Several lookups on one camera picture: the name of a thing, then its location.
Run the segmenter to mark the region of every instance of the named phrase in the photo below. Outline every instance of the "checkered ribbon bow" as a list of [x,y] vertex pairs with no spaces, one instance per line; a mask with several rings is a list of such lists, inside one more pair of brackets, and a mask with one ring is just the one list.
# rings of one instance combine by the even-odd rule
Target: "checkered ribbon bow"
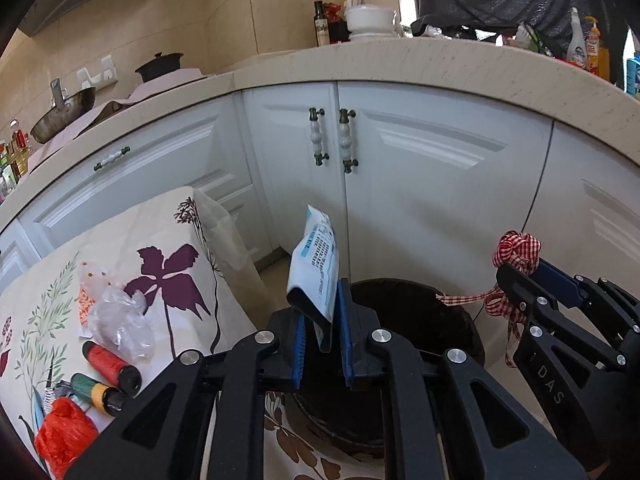
[[[492,261],[496,268],[502,264],[511,264],[520,272],[529,276],[536,271],[540,264],[540,241],[528,233],[507,231],[500,238]],[[514,308],[506,294],[497,284],[484,294],[476,294],[474,296],[436,296],[436,298],[446,305],[463,305],[483,300],[482,304],[488,314],[496,317],[502,316],[509,320],[508,340],[511,339],[512,333],[520,340],[518,323],[523,324],[526,318],[519,309]],[[508,356],[506,356],[506,361],[509,366],[514,366]]]

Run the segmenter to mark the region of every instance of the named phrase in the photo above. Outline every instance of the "floral tablecloth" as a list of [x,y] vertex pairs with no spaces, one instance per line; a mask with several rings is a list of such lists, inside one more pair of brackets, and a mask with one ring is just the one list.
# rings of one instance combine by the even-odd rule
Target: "floral tablecloth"
[[[93,291],[107,283],[145,294],[156,348],[135,363],[143,388],[185,349],[229,350],[255,331],[251,320],[262,324],[272,310],[231,216],[190,187],[134,206],[37,263],[0,296],[0,403],[47,471],[33,447],[45,389],[76,372],[104,381],[82,356],[81,319]],[[265,479],[383,478],[382,461],[341,453],[304,421],[294,431],[283,402],[276,394],[266,399]],[[100,431],[113,420],[95,408],[87,415]]]

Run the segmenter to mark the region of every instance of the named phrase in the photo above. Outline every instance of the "floor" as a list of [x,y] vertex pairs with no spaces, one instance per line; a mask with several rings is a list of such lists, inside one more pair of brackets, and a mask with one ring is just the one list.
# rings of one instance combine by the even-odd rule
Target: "floor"
[[275,299],[277,310],[289,306],[287,303],[287,280],[289,279],[290,263],[291,258],[285,256],[260,272],[264,285]]

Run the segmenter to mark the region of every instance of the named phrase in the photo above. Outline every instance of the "cabinet handle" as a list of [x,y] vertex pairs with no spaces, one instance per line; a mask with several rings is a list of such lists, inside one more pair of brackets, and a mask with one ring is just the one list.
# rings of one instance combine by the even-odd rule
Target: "cabinet handle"
[[340,124],[338,125],[338,136],[340,137],[340,156],[342,157],[342,165],[345,173],[351,173],[351,168],[358,165],[356,158],[351,158],[351,128],[349,126],[349,117],[355,117],[354,110],[347,111],[346,108],[340,108]]
[[316,166],[322,166],[323,160],[329,160],[329,154],[322,152],[322,133],[320,133],[320,123],[318,115],[324,115],[324,108],[316,110],[309,108],[309,121],[311,122],[311,144],[314,147],[314,159]]
[[119,152],[111,153],[111,155],[109,155],[107,158],[104,158],[94,166],[94,171],[101,170],[105,166],[108,166],[109,164],[113,164],[121,156],[126,155],[130,151],[131,151],[131,148],[129,146],[125,146]]

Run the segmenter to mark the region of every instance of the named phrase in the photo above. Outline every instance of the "marble countertop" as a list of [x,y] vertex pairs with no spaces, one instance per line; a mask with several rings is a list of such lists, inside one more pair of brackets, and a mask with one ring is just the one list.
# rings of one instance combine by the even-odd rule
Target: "marble countertop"
[[0,232],[92,153],[163,116],[230,92],[275,84],[368,80],[468,92],[528,108],[600,139],[640,164],[640,102],[603,79],[540,54],[436,38],[374,40],[257,56],[123,110],[49,157],[0,206]]

